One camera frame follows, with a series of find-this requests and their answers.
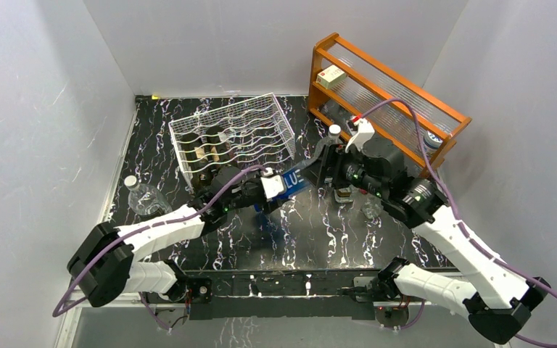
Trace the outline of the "blue labelled clear bottle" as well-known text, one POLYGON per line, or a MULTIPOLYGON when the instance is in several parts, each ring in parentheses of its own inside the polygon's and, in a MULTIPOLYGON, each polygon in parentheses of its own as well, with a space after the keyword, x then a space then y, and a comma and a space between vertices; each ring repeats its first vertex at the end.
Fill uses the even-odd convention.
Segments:
MULTIPOLYGON (((319 141, 315 146, 315 151, 316 149, 320 149, 323 145, 328 144, 322 144, 321 141, 319 141)), ((308 186, 312 186, 310 181, 307 179, 307 166, 309 164, 310 158, 294 165, 291 169, 284 173, 277 173, 282 176, 285 182, 286 192, 271 201, 267 201, 261 210, 256 211, 269 214, 281 207, 285 202, 300 193, 303 189, 306 189, 308 186)))

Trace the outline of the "dark green wine bottle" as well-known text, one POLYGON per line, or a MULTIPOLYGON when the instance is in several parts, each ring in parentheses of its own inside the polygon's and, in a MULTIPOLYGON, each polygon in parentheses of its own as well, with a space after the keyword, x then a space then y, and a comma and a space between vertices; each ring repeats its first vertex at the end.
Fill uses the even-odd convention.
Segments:
POLYGON ((191 174, 191 184, 194 189, 200 189, 210 180, 206 168, 208 160, 205 145, 197 133, 183 134, 180 145, 191 174))

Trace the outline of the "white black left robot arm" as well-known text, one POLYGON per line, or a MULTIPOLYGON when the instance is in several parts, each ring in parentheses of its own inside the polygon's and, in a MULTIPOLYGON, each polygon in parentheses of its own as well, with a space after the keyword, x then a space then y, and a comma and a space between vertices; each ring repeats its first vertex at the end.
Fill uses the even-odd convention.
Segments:
POLYGON ((176 243, 219 229, 235 209, 261 206, 283 194, 281 176, 269 167, 245 170, 228 166, 172 212, 134 225, 96 225, 67 264, 73 287, 93 307, 123 293, 156 293, 171 302, 189 291, 189 278, 174 261, 147 262, 145 257, 176 243))

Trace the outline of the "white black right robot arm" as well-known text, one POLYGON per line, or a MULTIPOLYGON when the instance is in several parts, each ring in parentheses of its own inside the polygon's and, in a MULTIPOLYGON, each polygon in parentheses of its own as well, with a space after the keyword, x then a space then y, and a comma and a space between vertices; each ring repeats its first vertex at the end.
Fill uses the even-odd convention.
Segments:
POLYGON ((418 297, 464 317, 484 338, 505 344, 518 336, 548 293, 542 278, 519 275, 455 215, 449 197, 425 178, 407 172, 403 153, 384 138, 361 145, 325 138, 305 167, 314 185, 353 186, 379 199, 382 209, 434 244, 463 275, 462 280, 394 258, 377 277, 354 286, 354 297, 397 300, 418 297))

